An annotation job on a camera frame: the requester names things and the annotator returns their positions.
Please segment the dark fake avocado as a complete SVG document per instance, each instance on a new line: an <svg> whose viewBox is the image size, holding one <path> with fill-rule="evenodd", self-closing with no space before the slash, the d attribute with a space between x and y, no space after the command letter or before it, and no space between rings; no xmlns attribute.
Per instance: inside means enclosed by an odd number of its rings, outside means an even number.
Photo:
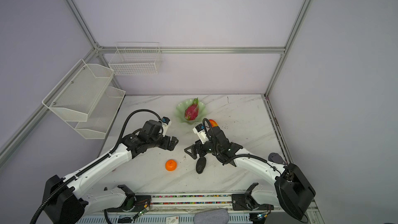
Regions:
<svg viewBox="0 0 398 224"><path fill-rule="evenodd" d="M205 157L200 157L197 160L195 170L198 174L202 174L207 164L207 160Z"/></svg>

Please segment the fake orange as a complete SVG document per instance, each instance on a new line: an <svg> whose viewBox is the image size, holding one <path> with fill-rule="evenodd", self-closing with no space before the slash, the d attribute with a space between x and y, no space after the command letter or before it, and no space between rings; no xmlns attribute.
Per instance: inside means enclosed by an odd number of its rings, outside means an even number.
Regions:
<svg viewBox="0 0 398 224"><path fill-rule="evenodd" d="M167 171L174 171L176 170L176 168L177 168L177 162L173 159L170 159L165 163L165 169Z"/></svg>

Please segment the red yellow fake mango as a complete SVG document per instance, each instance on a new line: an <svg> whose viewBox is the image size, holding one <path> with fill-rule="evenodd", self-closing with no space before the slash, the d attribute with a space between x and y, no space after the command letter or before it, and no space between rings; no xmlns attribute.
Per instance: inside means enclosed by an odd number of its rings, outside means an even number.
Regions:
<svg viewBox="0 0 398 224"><path fill-rule="evenodd" d="M209 119L209 123L210 123L210 126L211 126L212 128L218 126L218 124L217 124L214 120L212 120L212 119Z"/></svg>

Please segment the pink fake dragon fruit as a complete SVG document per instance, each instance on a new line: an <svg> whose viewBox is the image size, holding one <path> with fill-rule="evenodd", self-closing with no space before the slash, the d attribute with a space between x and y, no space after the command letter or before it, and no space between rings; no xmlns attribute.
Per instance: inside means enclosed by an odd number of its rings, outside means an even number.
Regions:
<svg viewBox="0 0 398 224"><path fill-rule="evenodd" d="M187 121L196 120L199 114L199 99L195 98L192 104L185 110L184 118Z"/></svg>

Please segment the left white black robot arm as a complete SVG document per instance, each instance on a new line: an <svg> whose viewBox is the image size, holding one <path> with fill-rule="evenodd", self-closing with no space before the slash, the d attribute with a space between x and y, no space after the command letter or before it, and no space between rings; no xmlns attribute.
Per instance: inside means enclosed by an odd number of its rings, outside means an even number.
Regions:
<svg viewBox="0 0 398 224"><path fill-rule="evenodd" d="M110 208L130 212L140 207L135 193L126 185L118 185L97 195L88 193L110 172L149 148L172 151L178 144L176 137L166 134L171 125L167 117L148 120L142 128L125 135L127 123L123 124L118 141L110 151L74 173L64 177L55 175L47 180L42 203L30 221L32 224L38 221L42 212L54 224L75 224L86 215Z"/></svg>

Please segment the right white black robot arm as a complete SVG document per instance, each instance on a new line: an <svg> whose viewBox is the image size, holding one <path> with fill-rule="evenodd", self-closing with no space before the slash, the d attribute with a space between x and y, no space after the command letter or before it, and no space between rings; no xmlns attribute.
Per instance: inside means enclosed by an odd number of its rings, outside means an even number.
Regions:
<svg viewBox="0 0 398 224"><path fill-rule="evenodd" d="M245 192L249 210L265 204L279 206L297 221L308 223L306 211L316 191L296 164L286 163L278 153L271 154L268 159L254 155L242 145L230 142L225 133L206 118L193 128L193 132L199 139L184 150L191 158L200 161L211 154L222 165L245 169L274 186L270 191L253 183Z"/></svg>

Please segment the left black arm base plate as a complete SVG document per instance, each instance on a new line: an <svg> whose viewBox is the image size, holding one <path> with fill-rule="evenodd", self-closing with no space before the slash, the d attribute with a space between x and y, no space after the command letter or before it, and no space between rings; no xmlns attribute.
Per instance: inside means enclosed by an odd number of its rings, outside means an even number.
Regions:
<svg viewBox="0 0 398 224"><path fill-rule="evenodd" d="M125 202L119 207L121 212L139 212L145 205L150 205L152 197L150 195L135 195L127 197Z"/></svg>

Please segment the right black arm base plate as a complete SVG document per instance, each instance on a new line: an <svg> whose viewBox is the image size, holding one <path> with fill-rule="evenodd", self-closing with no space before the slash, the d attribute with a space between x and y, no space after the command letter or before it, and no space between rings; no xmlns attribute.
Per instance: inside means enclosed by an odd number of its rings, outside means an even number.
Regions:
<svg viewBox="0 0 398 224"><path fill-rule="evenodd" d="M233 194L232 207L234 211L272 211L274 206L270 204L259 204L254 198L246 194Z"/></svg>

